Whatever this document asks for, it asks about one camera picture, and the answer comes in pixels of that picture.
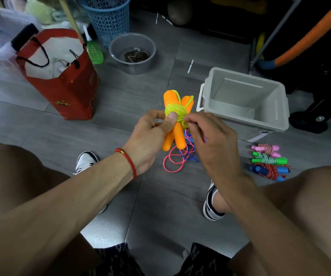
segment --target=blue laundry basket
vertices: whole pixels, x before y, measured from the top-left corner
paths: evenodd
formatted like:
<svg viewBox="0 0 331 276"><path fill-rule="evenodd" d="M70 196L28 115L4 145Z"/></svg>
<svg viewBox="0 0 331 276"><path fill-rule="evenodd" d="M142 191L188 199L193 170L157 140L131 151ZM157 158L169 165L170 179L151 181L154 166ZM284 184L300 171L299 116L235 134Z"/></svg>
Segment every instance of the blue laundry basket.
<svg viewBox="0 0 331 276"><path fill-rule="evenodd" d="M105 48L120 34L130 32L130 0L78 0Z"/></svg>

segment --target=shoe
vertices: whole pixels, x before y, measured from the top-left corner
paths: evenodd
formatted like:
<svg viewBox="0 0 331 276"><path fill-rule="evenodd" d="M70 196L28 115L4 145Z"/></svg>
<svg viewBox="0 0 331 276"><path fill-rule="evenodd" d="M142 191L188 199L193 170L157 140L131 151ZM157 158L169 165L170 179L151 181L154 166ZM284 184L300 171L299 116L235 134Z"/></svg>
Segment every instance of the shoe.
<svg viewBox="0 0 331 276"><path fill-rule="evenodd" d="M210 186L208 190L208 194L206 195L206 200L204 202L203 207L203 214L205 218L207 218L209 221L216 221L224 217L224 213L219 213L217 210L213 207L213 197L218 191L217 187L215 187L213 181L210 181Z"/></svg>
<svg viewBox="0 0 331 276"><path fill-rule="evenodd" d="M80 154L76 162L76 172L74 175L78 175L80 172L87 170L89 167L93 166L99 162L98 157L90 151L85 151ZM103 209L100 210L99 214L103 213L107 209L107 204L104 205Z"/></svg>

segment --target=white bag lining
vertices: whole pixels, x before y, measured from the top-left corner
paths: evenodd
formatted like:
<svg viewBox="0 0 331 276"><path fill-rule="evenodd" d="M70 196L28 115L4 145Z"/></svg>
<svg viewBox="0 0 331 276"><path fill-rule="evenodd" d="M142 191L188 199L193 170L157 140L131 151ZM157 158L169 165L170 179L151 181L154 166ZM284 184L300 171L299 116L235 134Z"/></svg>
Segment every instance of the white bag lining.
<svg viewBox="0 0 331 276"><path fill-rule="evenodd" d="M70 50L76 53L77 56L80 56L84 51L80 40L70 37L50 38L43 46L50 60L49 65L40 68L26 62L25 69L27 76L41 79L57 78L61 75L62 70L65 69L64 66L76 59ZM28 59L41 66L47 63L47 58L40 47Z"/></svg>

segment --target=leg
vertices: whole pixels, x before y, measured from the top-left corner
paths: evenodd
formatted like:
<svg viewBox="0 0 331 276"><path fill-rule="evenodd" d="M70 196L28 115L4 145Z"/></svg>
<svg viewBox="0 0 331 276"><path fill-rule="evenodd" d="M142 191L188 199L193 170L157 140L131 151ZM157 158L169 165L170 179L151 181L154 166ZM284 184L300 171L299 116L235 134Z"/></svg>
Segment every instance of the leg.
<svg viewBox="0 0 331 276"><path fill-rule="evenodd" d="M50 190L69 177L48 169L31 152L0 144L0 216ZM100 259L82 235L78 235L48 268L48 275L72 275L95 267Z"/></svg>
<svg viewBox="0 0 331 276"><path fill-rule="evenodd" d="M331 167L306 170L295 178L264 186L263 191L331 258ZM218 210L229 210L216 198ZM232 258L229 267L238 276L266 276L251 243Z"/></svg>

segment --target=yellow-green cord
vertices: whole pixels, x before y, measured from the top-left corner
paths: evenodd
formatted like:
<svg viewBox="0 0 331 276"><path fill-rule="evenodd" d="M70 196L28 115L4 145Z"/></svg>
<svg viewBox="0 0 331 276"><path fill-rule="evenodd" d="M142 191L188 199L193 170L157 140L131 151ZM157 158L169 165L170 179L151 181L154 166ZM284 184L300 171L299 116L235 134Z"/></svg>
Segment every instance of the yellow-green cord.
<svg viewBox="0 0 331 276"><path fill-rule="evenodd" d="M185 106L181 105L181 98L176 90L172 90L176 93L177 99L178 99L178 104L169 104L166 109L165 109L165 115L168 116L172 111L177 113L177 122L180 122L182 124L182 127L185 129L188 128L187 123L184 120L184 117L188 114L186 107L192 102L193 96L191 96L190 101Z"/></svg>

